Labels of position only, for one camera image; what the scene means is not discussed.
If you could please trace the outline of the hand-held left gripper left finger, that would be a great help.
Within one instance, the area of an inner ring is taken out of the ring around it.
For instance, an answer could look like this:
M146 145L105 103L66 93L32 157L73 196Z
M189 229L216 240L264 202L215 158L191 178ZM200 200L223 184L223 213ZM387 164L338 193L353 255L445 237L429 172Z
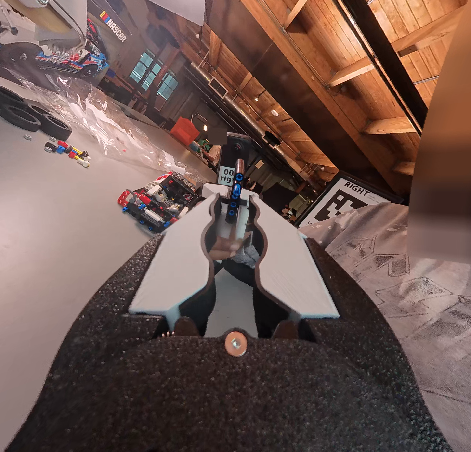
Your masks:
M159 315L175 329L181 317L205 329L216 301L214 225L220 194L212 194L165 230L128 308L132 315Z

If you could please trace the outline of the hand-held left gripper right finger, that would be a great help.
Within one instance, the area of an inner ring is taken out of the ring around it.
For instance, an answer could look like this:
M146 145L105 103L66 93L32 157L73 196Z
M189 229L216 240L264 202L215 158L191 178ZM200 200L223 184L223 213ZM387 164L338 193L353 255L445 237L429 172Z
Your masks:
M255 268L258 290L281 306L290 320L338 319L339 312L305 237L259 197L250 196L253 222L262 237Z

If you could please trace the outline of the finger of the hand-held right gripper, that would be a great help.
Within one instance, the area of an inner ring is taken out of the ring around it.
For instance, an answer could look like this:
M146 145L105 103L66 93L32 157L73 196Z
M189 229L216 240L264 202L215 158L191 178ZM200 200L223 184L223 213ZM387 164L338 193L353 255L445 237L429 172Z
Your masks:
M233 239L235 236L236 224L226 221L227 212L229 210L229 194L230 188L220 184L206 183L203 185L203 197L208 198L213 194L219 194L219 200L215 205L216 216L216 236L225 239Z
M253 217L250 215L250 196L255 193L241 193L236 223L236 239L245 240L254 230Z

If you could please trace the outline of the black beam with blue pins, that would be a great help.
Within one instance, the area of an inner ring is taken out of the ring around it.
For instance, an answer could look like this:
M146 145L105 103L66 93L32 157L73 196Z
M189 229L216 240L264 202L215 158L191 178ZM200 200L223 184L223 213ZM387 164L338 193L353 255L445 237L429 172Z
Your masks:
M236 224L238 210L240 207L240 197L243 189L243 181L245 174L245 161L239 158L235 162L235 174L233 178L233 185L228 196L226 223Z

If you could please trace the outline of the brick toy car chassis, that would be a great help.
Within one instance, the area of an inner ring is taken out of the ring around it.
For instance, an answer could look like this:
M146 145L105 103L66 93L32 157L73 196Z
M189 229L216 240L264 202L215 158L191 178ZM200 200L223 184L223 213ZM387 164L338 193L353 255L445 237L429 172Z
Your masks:
M195 183L170 171L136 190L126 189L117 199L124 214L152 233L162 233L185 216L200 197Z

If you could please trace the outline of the person's right forearm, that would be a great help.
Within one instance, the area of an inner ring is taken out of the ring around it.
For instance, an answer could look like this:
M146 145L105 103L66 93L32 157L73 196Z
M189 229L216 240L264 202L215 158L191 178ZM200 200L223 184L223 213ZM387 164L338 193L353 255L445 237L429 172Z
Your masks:
M254 269L260 258L258 251L252 243L252 238L247 238L239 250L230 259L235 263Z

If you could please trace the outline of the grey desk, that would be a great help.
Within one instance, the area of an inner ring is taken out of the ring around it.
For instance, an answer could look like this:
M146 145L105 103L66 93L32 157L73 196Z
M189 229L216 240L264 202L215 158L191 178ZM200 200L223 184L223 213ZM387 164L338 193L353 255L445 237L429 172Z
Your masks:
M98 288L151 234L117 198L157 178L156 169L103 155L88 133L69 142L84 168L44 151L49 138L1 119L0 443L15 436L65 335Z

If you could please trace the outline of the person's right hand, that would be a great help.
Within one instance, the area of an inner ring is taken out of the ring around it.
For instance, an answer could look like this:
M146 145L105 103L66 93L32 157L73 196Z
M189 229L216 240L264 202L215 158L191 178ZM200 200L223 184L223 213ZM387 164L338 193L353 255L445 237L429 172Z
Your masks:
M241 248L243 240L229 239L221 236L216 237L216 241L209 251L209 256L213 261L222 261L232 258Z

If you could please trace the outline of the orange plastic bin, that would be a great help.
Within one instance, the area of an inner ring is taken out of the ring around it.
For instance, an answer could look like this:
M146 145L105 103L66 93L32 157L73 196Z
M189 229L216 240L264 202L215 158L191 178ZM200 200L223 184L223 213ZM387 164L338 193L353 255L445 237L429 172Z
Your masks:
M190 144L197 139L200 131L197 130L191 120L179 117L175 125L171 128L170 134L185 147L189 147Z

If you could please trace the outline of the white vent grille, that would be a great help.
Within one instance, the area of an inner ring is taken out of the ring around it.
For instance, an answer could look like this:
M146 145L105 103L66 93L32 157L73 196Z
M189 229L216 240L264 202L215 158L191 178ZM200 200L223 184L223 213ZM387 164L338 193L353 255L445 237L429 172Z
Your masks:
M227 96L228 89L215 77L211 77L208 85L222 100Z

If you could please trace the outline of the framed black white marker sign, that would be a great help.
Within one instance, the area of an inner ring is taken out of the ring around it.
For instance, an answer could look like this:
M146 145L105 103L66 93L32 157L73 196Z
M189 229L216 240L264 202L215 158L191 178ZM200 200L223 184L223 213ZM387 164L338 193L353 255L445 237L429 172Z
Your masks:
M354 209L385 202L402 204L404 199L340 171L320 196L297 217L294 226L311 226Z

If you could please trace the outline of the paned window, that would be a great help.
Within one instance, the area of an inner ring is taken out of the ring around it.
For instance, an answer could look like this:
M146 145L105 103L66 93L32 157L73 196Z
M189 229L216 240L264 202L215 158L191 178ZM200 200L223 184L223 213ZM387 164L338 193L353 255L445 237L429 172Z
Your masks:
M166 101L179 85L175 74L171 70L164 72L163 61L148 49L142 53L128 78L137 85L142 94L148 92L151 85L155 84L157 96Z

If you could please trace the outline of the person's bleached grey sweatshirt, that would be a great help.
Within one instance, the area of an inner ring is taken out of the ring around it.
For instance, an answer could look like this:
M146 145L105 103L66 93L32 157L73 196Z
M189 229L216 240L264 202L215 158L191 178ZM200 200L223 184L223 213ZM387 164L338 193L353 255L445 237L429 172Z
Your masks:
M394 331L433 419L471 450L470 265L412 257L408 207L384 202L300 228L362 287Z

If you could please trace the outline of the crumpled clear plastic bags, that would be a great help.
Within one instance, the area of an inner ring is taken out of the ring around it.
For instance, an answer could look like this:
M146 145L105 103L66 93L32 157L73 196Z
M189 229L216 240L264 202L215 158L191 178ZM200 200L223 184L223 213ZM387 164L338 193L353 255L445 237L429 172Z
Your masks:
M168 133L156 126L148 126L146 133L146 123L126 115L122 106L89 82L12 66L6 70L32 93L34 101L74 131L90 135L102 155L155 171L176 171L196 183L214 181L214 172L186 149L183 157L170 151L176 141Z

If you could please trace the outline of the pile of assorted small bricks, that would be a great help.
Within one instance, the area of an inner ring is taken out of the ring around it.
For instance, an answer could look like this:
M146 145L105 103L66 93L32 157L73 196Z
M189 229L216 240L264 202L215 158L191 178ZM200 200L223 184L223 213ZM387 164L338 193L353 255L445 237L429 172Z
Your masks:
M54 137L44 144L44 151L48 153L56 153L59 155L67 155L71 160L74 160L84 168L90 166L90 155L87 151L81 151L65 141L57 140Z

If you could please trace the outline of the toy car set box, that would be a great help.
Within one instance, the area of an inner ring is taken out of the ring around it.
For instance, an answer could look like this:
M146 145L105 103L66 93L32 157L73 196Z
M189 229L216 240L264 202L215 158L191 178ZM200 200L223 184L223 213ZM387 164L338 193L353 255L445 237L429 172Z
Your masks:
M62 21L52 27L38 24L1 0L1 79L15 84L26 80L49 90L58 78L97 86L126 49L130 33L96 13L92 6L79 33Z

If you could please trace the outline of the metal ventilation duct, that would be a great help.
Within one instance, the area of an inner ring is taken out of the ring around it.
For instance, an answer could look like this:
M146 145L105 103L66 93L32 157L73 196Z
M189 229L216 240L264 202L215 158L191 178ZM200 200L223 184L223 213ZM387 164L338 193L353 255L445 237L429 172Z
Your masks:
M202 69L200 66L197 65L195 62L191 62L188 71L191 71L191 74L197 78L199 81L201 81L205 86L209 88L209 90L215 94L216 98L225 105L228 109L230 109L239 119L241 119L251 130L253 130L254 133L256 133L261 140L266 144L266 146L269 146L271 149L275 150L280 157L282 157L285 162L297 173L299 174L302 178L304 179L309 179L312 174L314 174L317 170L320 172L324 173L330 173L330 174L336 174L338 172L338 169L333 166L332 162L324 155L315 155L318 160L320 160L320 163L312 163L312 162L301 162L301 161L296 161L291 157L291 155L286 154L286 149L283 148L283 145L287 145L283 140L281 141L281 145L272 148L267 142L264 141L263 134L265 131L270 131L270 130L265 130L260 127L260 125L256 122L256 120L246 111L240 107L239 102L232 97L229 93L227 96L222 100L218 95L213 92L213 90L209 87L209 81L211 79L211 76L207 71Z

